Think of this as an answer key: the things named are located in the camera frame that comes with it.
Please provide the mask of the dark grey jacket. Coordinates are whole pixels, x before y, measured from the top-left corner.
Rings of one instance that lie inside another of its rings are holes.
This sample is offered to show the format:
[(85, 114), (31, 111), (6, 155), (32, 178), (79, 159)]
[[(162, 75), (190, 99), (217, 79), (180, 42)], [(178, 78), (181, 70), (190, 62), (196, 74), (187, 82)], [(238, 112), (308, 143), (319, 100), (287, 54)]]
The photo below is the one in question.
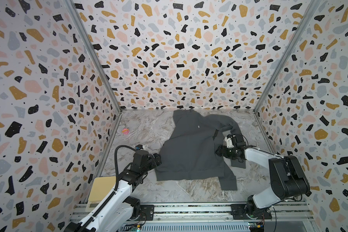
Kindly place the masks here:
[(215, 151), (224, 145), (224, 132), (241, 134), (238, 123), (225, 115), (202, 116), (194, 110), (173, 112), (171, 137), (159, 151), (162, 164), (155, 169), (157, 181), (201, 180), (217, 177), (222, 190), (237, 190), (236, 176)]

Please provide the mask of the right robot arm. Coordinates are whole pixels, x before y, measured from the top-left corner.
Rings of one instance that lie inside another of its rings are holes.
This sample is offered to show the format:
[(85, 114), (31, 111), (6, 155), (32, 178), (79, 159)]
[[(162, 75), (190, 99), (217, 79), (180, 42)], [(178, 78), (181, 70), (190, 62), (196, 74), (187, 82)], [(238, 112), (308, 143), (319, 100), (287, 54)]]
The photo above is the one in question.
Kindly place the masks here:
[(216, 155), (244, 164), (254, 162), (269, 170), (270, 186), (248, 197), (243, 211), (251, 219), (270, 218), (270, 207), (310, 192), (309, 182), (298, 159), (293, 155), (280, 156), (249, 145), (241, 134), (227, 135), (226, 145), (216, 150)]

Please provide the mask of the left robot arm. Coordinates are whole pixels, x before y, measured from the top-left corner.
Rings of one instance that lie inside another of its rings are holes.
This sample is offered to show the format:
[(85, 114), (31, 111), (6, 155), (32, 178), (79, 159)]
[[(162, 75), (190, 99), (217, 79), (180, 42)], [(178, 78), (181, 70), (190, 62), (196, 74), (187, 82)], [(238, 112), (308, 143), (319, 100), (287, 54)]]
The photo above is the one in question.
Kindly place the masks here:
[(148, 172), (161, 165), (161, 156), (143, 149), (118, 146), (134, 151), (133, 161), (117, 175), (115, 186), (86, 217), (70, 222), (66, 232), (116, 232), (129, 220), (141, 218), (140, 200), (131, 196)]

